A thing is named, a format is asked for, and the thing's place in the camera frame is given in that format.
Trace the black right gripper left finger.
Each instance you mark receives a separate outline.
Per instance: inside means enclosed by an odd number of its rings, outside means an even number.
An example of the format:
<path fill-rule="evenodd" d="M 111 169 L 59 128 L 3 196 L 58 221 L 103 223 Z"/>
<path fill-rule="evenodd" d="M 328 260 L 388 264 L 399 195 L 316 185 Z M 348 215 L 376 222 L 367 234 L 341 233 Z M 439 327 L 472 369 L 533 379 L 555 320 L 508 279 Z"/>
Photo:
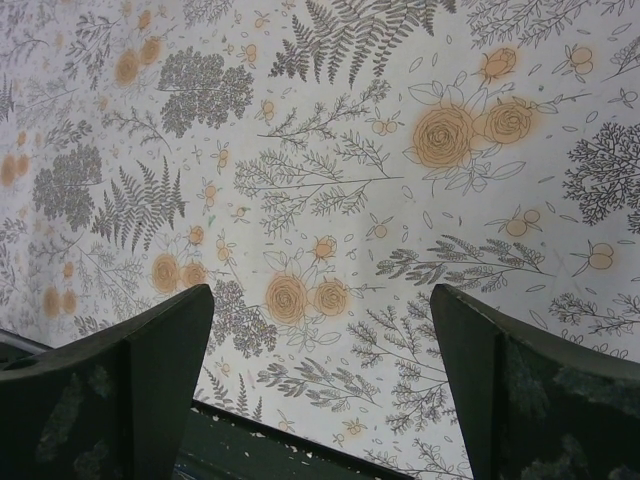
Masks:
<path fill-rule="evenodd" d="M 213 313 L 199 284 L 58 348 L 2 331 L 2 478 L 171 478 Z"/>

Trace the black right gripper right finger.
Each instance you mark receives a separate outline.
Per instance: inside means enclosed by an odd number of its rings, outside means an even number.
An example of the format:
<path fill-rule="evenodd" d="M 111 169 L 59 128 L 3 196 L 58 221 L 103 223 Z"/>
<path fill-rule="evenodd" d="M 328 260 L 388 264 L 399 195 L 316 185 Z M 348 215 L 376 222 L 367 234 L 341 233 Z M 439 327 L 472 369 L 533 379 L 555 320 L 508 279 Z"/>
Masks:
<path fill-rule="evenodd" d="M 638 364 L 450 285 L 430 308 L 474 478 L 638 478 Z"/>

